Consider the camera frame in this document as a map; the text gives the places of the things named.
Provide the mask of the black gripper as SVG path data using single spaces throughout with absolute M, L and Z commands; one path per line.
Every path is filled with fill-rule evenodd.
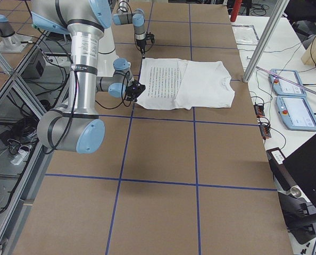
M 147 41 L 150 41 L 152 44 L 155 43 L 155 36 L 152 33 L 144 32 L 142 34 L 136 34 L 136 46 L 138 47 L 139 51 L 141 52 L 142 59 L 146 58 L 146 45 Z
M 133 81 L 130 86 L 126 87 L 125 100 L 126 101 L 137 101 L 137 98 L 145 91 L 146 86 L 139 83 L 138 81 Z

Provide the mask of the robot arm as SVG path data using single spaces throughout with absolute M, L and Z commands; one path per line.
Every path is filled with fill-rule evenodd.
M 43 115 L 39 141 L 50 151 L 95 152 L 103 142 L 104 122 L 95 109 L 98 92 L 133 102 L 145 86 L 133 77 L 130 63 L 117 56 L 111 26 L 132 24 L 135 40 L 146 46 L 144 11 L 112 14 L 108 1 L 32 1 L 37 27 L 71 37 L 69 96 Z
M 145 29 L 145 13 L 138 8 L 132 10 L 129 1 L 119 1 L 116 13 L 113 15 L 115 25 L 132 24 L 134 27 L 134 43 L 140 51 L 142 59 L 155 44 L 155 35 Z

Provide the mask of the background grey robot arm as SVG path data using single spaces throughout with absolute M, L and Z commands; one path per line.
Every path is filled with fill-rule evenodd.
M 21 53 L 26 45 L 32 41 L 32 36 L 16 33 L 8 19 L 0 14 L 0 52 Z

